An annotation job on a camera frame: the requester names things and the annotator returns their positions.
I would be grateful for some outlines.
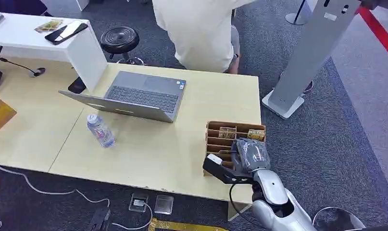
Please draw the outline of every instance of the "laptop keyboard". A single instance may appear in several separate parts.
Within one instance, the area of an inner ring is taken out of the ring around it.
[[[146,106],[158,107],[165,112],[173,113],[177,103],[177,95],[169,95],[147,90],[113,86],[106,97],[110,100],[117,100],[126,103],[136,103]]]

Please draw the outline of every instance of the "water bottle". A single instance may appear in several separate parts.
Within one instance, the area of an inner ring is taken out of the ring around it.
[[[109,148],[114,145],[114,135],[97,114],[89,114],[87,117],[88,129],[98,139],[100,145]]]

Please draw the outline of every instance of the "red stripe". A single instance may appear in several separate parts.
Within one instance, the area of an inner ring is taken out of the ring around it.
[[[388,52],[388,33],[369,9],[360,7],[359,14]]]

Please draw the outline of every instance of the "white shirt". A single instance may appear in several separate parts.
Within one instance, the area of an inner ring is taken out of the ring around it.
[[[153,0],[153,7],[158,26],[168,32],[185,68],[224,72],[234,55],[232,10],[253,1]]]

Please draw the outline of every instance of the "stool seat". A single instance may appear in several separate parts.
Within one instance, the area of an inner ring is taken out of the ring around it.
[[[109,29],[100,38],[102,49],[111,54],[127,53],[136,48],[139,42],[138,33],[126,26]]]

